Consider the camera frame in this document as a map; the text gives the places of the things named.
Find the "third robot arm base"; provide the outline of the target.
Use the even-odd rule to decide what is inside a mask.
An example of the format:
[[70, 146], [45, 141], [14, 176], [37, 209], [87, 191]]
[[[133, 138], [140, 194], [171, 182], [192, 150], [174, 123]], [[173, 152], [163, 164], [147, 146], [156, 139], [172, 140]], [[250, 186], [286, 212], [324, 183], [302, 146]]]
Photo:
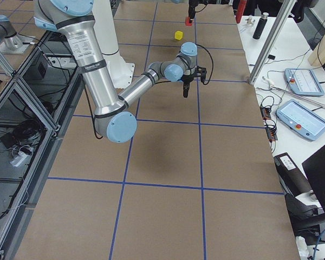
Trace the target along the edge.
[[5, 15], [0, 15], [0, 52], [22, 55], [28, 48], [29, 40], [20, 36]]

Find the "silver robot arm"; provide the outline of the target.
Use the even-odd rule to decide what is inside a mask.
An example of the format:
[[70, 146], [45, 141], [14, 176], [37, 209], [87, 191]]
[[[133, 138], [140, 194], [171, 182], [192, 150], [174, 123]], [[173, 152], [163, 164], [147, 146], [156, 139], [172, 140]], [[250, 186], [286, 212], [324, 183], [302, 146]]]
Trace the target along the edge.
[[137, 130], [137, 120], [127, 108], [162, 78], [177, 82], [194, 76], [197, 46], [184, 43], [174, 60], [152, 63], [138, 79], [117, 93], [95, 34], [95, 9], [95, 1], [34, 1], [34, 19], [37, 27], [66, 37], [95, 104], [96, 132], [112, 142], [123, 143]]

